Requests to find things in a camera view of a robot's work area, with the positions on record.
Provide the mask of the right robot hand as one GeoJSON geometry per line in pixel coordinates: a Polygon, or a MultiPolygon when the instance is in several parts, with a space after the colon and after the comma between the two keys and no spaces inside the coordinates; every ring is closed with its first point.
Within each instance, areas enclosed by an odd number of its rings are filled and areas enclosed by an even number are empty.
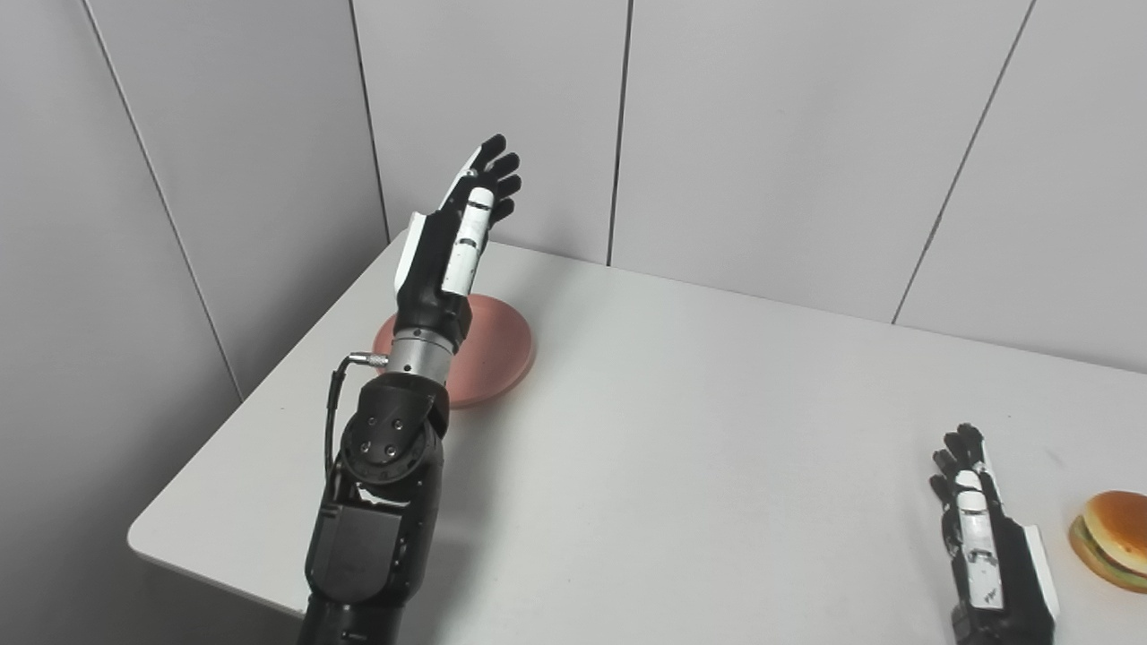
{"type": "Polygon", "coordinates": [[[928,482],[958,595],[954,640],[1053,644],[1060,605],[1040,531],[1006,513],[978,428],[963,422],[943,442],[928,482]]]}

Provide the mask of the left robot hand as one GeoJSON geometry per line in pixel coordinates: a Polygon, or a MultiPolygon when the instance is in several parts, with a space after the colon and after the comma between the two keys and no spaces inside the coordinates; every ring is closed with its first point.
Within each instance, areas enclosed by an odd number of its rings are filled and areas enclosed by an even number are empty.
{"type": "Polygon", "coordinates": [[[470,334],[470,292],[490,230],[512,216],[521,160],[497,133],[473,151],[438,209],[415,215],[396,274],[396,331],[422,328],[457,352],[470,334]]]}

